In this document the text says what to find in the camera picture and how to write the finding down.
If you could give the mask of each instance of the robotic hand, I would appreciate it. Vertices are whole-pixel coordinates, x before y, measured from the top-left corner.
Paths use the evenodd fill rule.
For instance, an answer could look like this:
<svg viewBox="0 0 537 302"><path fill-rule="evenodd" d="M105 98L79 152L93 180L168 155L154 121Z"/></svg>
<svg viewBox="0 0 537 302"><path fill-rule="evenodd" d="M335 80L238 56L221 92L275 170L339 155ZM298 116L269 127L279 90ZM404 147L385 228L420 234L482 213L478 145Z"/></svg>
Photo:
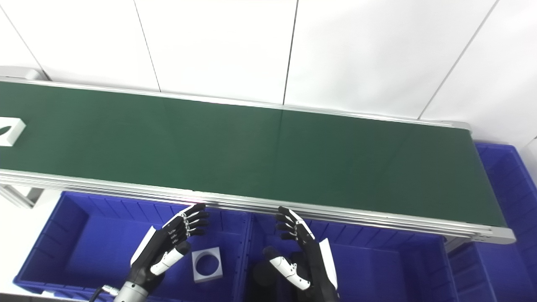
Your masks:
<svg viewBox="0 0 537 302"><path fill-rule="evenodd" d="M195 204L177 213L161 229L151 226L130 260L131 268L121 290L105 285L90 302L101 291L116 296L114 302L145 302L164 279L164 272L190 251L186 239L205 234L205 230L198 228L209 225L205 219L209 213L204 209L205 204Z"/></svg>
<svg viewBox="0 0 537 302"><path fill-rule="evenodd" d="M328 239L321 242L315 240L308 225L292 210L279 207L276 228L286 231L280 234L283 240L295 240L304 253L306 268L283 257L274 247L269 246L263 250L265 258L288 281L299 290L304 291L308 301L336 302L339 301L337 293L336 268L333 263L332 251Z"/></svg>

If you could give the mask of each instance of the white wall panel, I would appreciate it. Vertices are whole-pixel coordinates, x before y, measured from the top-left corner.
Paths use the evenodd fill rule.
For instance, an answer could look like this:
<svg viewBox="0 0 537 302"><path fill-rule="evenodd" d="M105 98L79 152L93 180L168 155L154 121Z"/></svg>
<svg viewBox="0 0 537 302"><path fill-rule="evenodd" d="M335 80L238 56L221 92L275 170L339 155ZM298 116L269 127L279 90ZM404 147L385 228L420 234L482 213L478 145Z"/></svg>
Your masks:
<svg viewBox="0 0 537 302"><path fill-rule="evenodd" d="M31 67L39 70L39 65L26 48L23 41L0 10L0 66Z"/></svg>
<svg viewBox="0 0 537 302"><path fill-rule="evenodd" d="M285 104L417 118L493 3L299 1Z"/></svg>
<svg viewBox="0 0 537 302"><path fill-rule="evenodd" d="M136 0L162 91L282 103L296 0Z"/></svg>
<svg viewBox="0 0 537 302"><path fill-rule="evenodd" d="M500 1L423 119L471 124L520 148L537 133L537 2Z"/></svg>
<svg viewBox="0 0 537 302"><path fill-rule="evenodd" d="M53 81L158 90L132 0L1 0Z"/></svg>

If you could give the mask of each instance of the blue plastic bin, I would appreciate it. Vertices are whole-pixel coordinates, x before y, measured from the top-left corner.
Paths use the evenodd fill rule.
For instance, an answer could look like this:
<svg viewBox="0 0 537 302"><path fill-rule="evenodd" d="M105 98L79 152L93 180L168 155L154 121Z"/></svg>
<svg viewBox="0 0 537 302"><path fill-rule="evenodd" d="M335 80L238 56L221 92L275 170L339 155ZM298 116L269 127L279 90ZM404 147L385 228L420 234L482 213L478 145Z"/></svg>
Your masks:
<svg viewBox="0 0 537 302"><path fill-rule="evenodd" d="M103 284L119 287L148 228L184 207L65 192L14 282L35 293L82 300ZM247 274L263 259L264 247L273 245L286 256L299 250L296 242L279 239L272 215L207 210L207 235L189 241L192 250L220 247L224 277L195 284L189 255L166 272L150 300L243 301ZM331 241L342 302L457 301L442 237L324 221L309 225ZM278 301L291 301L291 286L283 278L278 283Z"/></svg>
<svg viewBox="0 0 537 302"><path fill-rule="evenodd" d="M149 227L164 224L185 207L64 192L14 282L34 293L49 290L59 297L82 300L104 284L120 287ZM250 215L207 211L211 213L207 234L193 236L189 242L192 250L220 247L223 278L196 284L188 254L166 272L150 300L242 300L240 272Z"/></svg>
<svg viewBox="0 0 537 302"><path fill-rule="evenodd" d="M449 254L461 302L537 301L537 189L516 149L476 144L512 245L470 243Z"/></svg>
<svg viewBox="0 0 537 302"><path fill-rule="evenodd" d="M295 241L279 238L273 216L254 214L252 222L250 269L266 246L287 257L300 250ZM442 237L326 221L308 225L317 239L330 240L341 302L457 301ZM278 301L292 301L289 283L278 283Z"/></svg>

